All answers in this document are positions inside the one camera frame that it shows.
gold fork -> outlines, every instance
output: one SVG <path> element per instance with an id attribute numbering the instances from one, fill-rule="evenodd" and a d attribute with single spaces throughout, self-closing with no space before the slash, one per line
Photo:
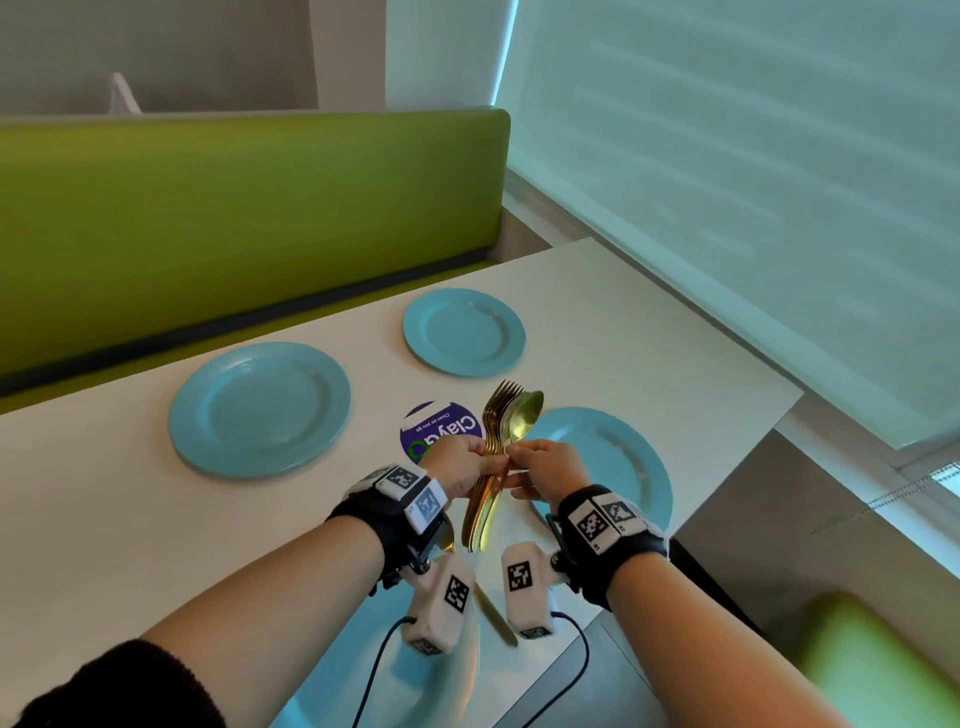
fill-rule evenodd
<path id="1" fill-rule="evenodd" d="M 481 416 L 484 429 L 487 432 L 485 443 L 485 453 L 487 455 L 503 453 L 503 443 L 500 441 L 500 420 L 503 418 L 510 402 L 522 392 L 523 387 L 519 384 L 504 379 L 487 401 Z M 461 543 L 468 551 L 481 550 L 484 527 L 490 517 L 496 497 L 500 494 L 501 485 L 501 475 L 484 475 L 478 478 L 474 484 L 461 533 Z"/>

round sticker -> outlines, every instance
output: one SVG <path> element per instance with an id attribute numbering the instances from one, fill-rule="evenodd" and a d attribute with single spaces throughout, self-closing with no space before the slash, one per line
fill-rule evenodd
<path id="1" fill-rule="evenodd" d="M 427 401 L 407 413 L 400 425 L 400 446 L 415 463 L 444 435 L 483 437 L 480 421 L 462 404 Z"/>

right hand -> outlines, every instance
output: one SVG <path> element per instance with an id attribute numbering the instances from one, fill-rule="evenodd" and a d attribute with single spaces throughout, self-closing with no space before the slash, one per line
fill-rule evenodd
<path id="1" fill-rule="evenodd" d="M 521 440 L 507 448 L 510 470 L 525 470 L 507 476 L 503 487 L 520 500 L 545 500 L 557 512 L 560 502 L 586 488 L 590 476 L 577 450 L 552 440 Z"/>

cable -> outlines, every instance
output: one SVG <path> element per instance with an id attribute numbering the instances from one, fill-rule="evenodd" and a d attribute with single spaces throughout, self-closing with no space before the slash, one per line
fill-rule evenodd
<path id="1" fill-rule="evenodd" d="M 367 707 L 367 698 L 370 697 L 370 688 L 373 687 L 373 677 L 376 675 L 376 669 L 380 667 L 380 658 L 383 657 L 383 651 L 387 648 L 387 642 L 390 641 L 390 638 L 394 635 L 394 632 L 401 624 L 413 624 L 416 621 L 417 618 L 415 617 L 404 617 L 402 619 L 398 619 L 396 622 L 394 622 L 394 626 L 388 630 L 387 636 L 383 638 L 383 643 L 380 645 L 380 651 L 376 653 L 376 660 L 373 661 L 373 669 L 370 671 L 370 680 L 367 681 L 367 689 L 363 691 L 363 700 L 360 701 L 360 707 L 357 709 L 357 717 L 353 719 L 353 728 L 357 728 L 357 726 L 360 725 L 360 716 L 363 714 L 363 709 Z"/>
<path id="2" fill-rule="evenodd" d="M 556 695 L 554 695 L 550 699 L 550 702 L 548 702 L 546 705 L 540 708 L 532 718 L 530 718 L 527 722 L 523 724 L 522 728 L 529 728 L 530 724 L 533 723 L 537 718 L 542 716 L 546 712 L 547 708 L 549 708 L 551 705 L 553 705 L 558 700 L 560 700 L 560 698 L 566 695 L 566 692 L 570 690 L 570 688 L 572 688 L 574 685 L 576 685 L 577 681 L 584 676 L 584 673 L 587 671 L 587 665 L 590 664 L 590 645 L 587 642 L 587 635 L 584 634 L 584 630 L 580 628 L 580 625 L 573 620 L 573 617 L 569 615 L 565 615 L 563 612 L 551 612 L 550 615 L 558 619 L 566 619 L 568 622 L 570 622 L 570 624 L 572 624 L 574 627 L 577 628 L 577 631 L 580 633 L 580 638 L 584 641 L 584 652 L 585 652 L 584 666 L 580 668 L 580 672 L 578 672 L 577 676 L 570 681 L 570 684 L 567 685 L 563 690 L 558 692 Z"/>

